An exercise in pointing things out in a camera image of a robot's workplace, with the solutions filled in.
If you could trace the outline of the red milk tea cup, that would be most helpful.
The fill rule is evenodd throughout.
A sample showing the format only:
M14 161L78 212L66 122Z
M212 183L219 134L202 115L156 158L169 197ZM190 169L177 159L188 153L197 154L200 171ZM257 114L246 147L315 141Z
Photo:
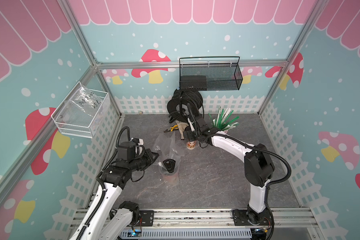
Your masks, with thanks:
M187 149L188 150L193 150L197 145L197 141L196 140L189 140L187 142Z
M159 171L162 174L163 181L170 185L175 186L179 182L179 165L173 159L166 159L159 162Z

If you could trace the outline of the clear plastic carrier bag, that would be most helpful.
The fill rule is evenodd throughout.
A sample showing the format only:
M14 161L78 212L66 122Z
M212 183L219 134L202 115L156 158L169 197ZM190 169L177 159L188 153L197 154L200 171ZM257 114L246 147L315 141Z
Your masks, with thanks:
M155 165L159 166L159 172L167 188L178 185L180 163L185 151L176 143L175 133L170 137L159 134L153 145L153 152L159 154Z

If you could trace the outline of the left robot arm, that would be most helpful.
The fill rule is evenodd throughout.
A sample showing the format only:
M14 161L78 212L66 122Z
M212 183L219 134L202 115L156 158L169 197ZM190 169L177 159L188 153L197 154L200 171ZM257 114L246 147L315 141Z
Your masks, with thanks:
M160 154L133 141L121 143L105 168L97 175L99 187L85 217L71 236L72 240L116 240L126 227L140 221L139 206L124 202L115 216L106 224L114 203L121 195L132 173L144 172Z

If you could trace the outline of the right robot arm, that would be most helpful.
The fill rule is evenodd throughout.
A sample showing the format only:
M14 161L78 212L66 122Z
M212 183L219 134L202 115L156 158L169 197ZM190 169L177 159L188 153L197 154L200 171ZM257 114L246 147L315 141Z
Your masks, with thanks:
M260 225L264 220L273 223L272 212L268 205L270 186L283 183L292 174L290 164L281 156L268 151L267 147L258 144L251 145L240 141L217 128L210 128L205 120L198 117L188 117L189 126L186 127L184 136L190 141L206 143L220 148L237 157L245 165L245 177L250 183L250 201L247 210L240 214L234 210L233 216L236 225ZM275 165L272 157L279 159L287 168L286 175L278 180L272 180Z

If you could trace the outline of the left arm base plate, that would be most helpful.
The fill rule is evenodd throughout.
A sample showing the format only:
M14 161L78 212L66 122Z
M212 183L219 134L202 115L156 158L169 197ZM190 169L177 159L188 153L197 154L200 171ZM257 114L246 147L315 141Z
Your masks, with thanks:
M131 226L133 227L152 227L154 222L155 212L152 210L139 211L138 215L135 215Z

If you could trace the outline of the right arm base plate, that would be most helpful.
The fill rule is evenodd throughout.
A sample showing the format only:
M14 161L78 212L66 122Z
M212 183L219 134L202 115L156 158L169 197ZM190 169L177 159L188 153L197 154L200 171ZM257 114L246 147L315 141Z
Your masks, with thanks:
M269 209L257 213L251 209L234 209L232 211L235 226L266 226L270 227L273 221L273 214Z

